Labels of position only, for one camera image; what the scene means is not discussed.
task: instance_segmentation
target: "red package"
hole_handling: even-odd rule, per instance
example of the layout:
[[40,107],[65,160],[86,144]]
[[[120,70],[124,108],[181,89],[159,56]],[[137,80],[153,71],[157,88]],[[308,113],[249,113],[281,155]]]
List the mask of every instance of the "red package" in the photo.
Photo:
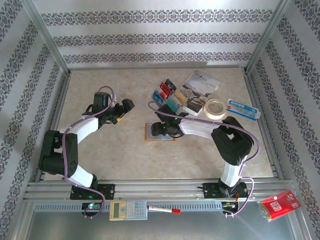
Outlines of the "red package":
[[168,98],[171,95],[171,90],[163,82],[160,84],[160,88],[166,94],[166,96],[167,96],[166,98]]
[[267,199],[260,201],[259,205],[268,221],[277,219],[301,207],[300,202],[291,190],[286,190],[275,196],[268,197]]

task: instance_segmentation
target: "marble surface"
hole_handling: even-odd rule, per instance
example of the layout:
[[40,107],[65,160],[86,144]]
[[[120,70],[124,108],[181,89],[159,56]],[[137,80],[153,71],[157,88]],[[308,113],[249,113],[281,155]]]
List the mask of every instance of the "marble surface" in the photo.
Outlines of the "marble surface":
[[[63,105],[59,129],[78,120],[95,92],[108,85],[116,93],[117,102],[128,98],[135,108],[116,125],[104,125],[78,146],[78,162],[98,179],[166,179],[219,178],[224,160],[213,140],[185,135],[173,142],[146,142],[145,123],[159,122],[148,108],[153,90],[169,78],[180,87],[196,69],[113,69],[74,70]],[[229,98],[251,105],[240,68],[197,68],[221,81],[215,97],[225,103]],[[229,113],[261,141],[261,153],[247,164],[243,176],[273,177],[257,122]],[[199,115],[206,118],[203,111]],[[61,179],[46,174],[46,180]]]

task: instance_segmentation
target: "book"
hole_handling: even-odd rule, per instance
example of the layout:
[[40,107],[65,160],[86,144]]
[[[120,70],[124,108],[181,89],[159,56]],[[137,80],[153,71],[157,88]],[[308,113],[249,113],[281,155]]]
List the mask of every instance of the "book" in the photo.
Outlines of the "book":
[[185,81],[180,92],[187,98],[183,110],[197,116],[206,103],[207,97],[216,91],[220,81],[198,70]]

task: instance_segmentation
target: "purple cable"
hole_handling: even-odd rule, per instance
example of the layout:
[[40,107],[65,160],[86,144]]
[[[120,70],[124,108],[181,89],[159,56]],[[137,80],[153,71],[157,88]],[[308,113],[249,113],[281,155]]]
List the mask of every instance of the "purple cable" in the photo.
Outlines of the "purple cable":
[[[101,192],[99,192],[99,191],[97,191],[97,190],[94,190],[94,189],[91,189],[91,188],[89,188],[89,187],[81,186],[81,185],[79,185],[79,184],[77,184],[77,183],[75,183],[75,182],[73,182],[73,181],[71,181],[71,180],[68,179],[68,161],[67,161],[67,152],[65,151],[65,149],[66,149],[66,135],[67,135],[67,133],[70,131],[70,129],[74,128],[77,124],[81,123],[81,122],[84,121],[84,120],[87,120],[87,119],[90,119],[90,118],[94,118],[95,116],[97,116],[97,115],[99,115],[99,114],[102,114],[103,112],[105,112],[106,110],[108,110],[108,109],[111,107],[111,105],[112,105],[112,104],[114,103],[114,101],[115,101],[115,93],[114,93],[114,90],[113,90],[111,87],[109,87],[109,86],[102,86],[102,87],[99,88],[98,92],[100,92],[100,90],[101,90],[101,89],[104,89],[104,88],[110,89],[111,94],[112,94],[111,102],[109,103],[109,105],[108,105],[105,109],[103,109],[103,110],[101,110],[101,111],[99,111],[99,112],[97,112],[97,113],[95,113],[95,114],[92,114],[92,115],[90,115],[90,116],[86,116],[86,117],[81,118],[81,119],[79,119],[78,121],[74,122],[73,124],[71,124],[71,125],[64,131],[64,133],[63,133],[63,135],[62,135],[62,153],[63,153],[63,165],[64,165],[64,178],[63,178],[63,180],[64,180],[65,182],[71,184],[71,185],[74,185],[74,186],[78,187],[78,188],[85,189],[85,190],[91,191],[91,192],[93,192],[93,193],[99,194],[99,195],[102,197],[102,203],[101,203],[100,211],[98,211],[95,215],[90,216],[91,219],[95,218],[96,216],[98,216],[98,215],[103,211],[104,206],[105,206],[106,199],[105,199],[105,196],[104,196]],[[87,210],[88,210],[88,208],[86,208],[86,209],[84,210],[84,217],[85,217],[85,218],[87,217],[87,215],[86,215]]]
[[168,117],[173,117],[173,118],[178,118],[178,119],[186,119],[186,120],[191,120],[191,121],[197,121],[197,122],[201,122],[201,123],[207,123],[207,124],[215,124],[215,125],[220,125],[220,126],[225,126],[227,128],[232,128],[232,129],[236,129],[238,131],[241,131],[247,135],[249,135],[256,143],[256,146],[257,146],[257,149],[256,149],[256,152],[251,156],[249,157],[248,159],[246,159],[245,161],[243,161],[242,163],[242,166],[240,168],[240,171],[239,171],[239,176],[241,179],[249,179],[252,181],[252,188],[250,190],[250,193],[248,194],[248,197],[246,198],[246,200],[244,201],[243,205],[240,207],[240,209],[238,211],[236,211],[235,213],[232,213],[231,215],[227,215],[227,216],[234,216],[234,215],[237,215],[242,209],[244,209],[244,207],[247,205],[247,202],[249,201],[249,198],[251,197],[252,195],[252,192],[254,190],[254,187],[255,187],[255,181],[253,178],[251,177],[242,177],[241,176],[241,173],[242,173],[242,170],[243,170],[243,167],[245,165],[245,163],[247,163],[248,161],[254,159],[260,152],[260,142],[259,140],[256,138],[255,135],[253,135],[251,132],[241,128],[241,127],[238,127],[238,126],[233,126],[233,125],[230,125],[230,124],[226,124],[226,123],[223,123],[223,122],[218,122],[218,121],[211,121],[211,120],[206,120],[206,119],[202,119],[202,118],[193,118],[193,117],[187,117],[187,116],[177,116],[177,115],[173,115],[173,114],[169,114],[169,113],[165,113],[165,112],[162,112],[162,111],[158,111],[157,109],[153,108],[151,106],[151,104],[153,103],[156,103],[155,101],[150,101],[148,102],[148,106],[149,108],[151,108],[153,111],[155,111],[156,113],[158,114],[161,114],[161,115],[164,115],[164,116],[168,116]]

